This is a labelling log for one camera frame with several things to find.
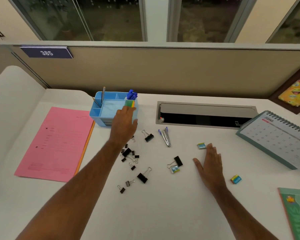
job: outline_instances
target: number sign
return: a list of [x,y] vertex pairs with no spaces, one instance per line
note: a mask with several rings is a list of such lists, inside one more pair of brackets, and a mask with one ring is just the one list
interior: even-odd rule
[[30,58],[73,58],[67,46],[21,46],[21,49]]

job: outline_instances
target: window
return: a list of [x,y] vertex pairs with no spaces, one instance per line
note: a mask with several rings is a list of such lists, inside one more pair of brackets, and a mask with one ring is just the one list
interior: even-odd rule
[[169,42],[234,42],[256,0],[170,0]]
[[143,0],[11,0],[42,40],[146,41]]
[[268,39],[268,43],[300,44],[300,0],[292,6]]

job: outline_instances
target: calendar page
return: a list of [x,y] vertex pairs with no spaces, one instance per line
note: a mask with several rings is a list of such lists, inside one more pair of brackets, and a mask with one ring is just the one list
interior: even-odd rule
[[300,168],[300,127],[265,111],[240,134]]

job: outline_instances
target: picture frame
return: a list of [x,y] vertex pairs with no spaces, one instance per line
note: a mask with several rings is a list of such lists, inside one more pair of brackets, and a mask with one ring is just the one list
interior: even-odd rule
[[300,113],[300,69],[296,71],[269,98],[270,101],[288,109],[296,115]]

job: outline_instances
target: forearm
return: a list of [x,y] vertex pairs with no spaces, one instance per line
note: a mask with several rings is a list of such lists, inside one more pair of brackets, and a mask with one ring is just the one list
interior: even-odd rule
[[236,240],[278,240],[262,226],[225,188],[213,193],[218,205],[225,215]]
[[121,149],[121,144],[106,142],[40,209],[17,240],[80,239]]

